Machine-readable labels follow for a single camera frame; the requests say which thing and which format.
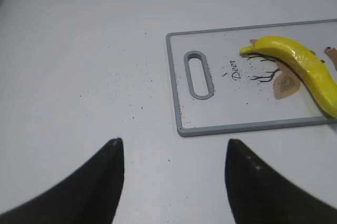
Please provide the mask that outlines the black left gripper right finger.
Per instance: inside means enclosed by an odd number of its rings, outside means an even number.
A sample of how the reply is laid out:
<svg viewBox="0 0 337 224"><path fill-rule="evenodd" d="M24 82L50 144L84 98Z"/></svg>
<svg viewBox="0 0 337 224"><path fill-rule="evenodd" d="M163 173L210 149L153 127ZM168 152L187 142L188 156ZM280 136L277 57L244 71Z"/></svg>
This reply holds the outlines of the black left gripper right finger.
<svg viewBox="0 0 337 224"><path fill-rule="evenodd" d="M279 174L239 139L225 160L227 198L235 223L336 223L336 209Z"/></svg>

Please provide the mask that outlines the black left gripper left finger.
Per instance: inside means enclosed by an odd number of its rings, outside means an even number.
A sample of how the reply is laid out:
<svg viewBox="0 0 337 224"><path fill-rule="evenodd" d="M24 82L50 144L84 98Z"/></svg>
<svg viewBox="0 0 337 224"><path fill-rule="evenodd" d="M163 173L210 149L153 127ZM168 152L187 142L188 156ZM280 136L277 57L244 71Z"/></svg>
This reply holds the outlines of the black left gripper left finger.
<svg viewBox="0 0 337 224"><path fill-rule="evenodd" d="M111 139L66 179L1 214L1 223L112 223L123 184L123 140Z"/></svg>

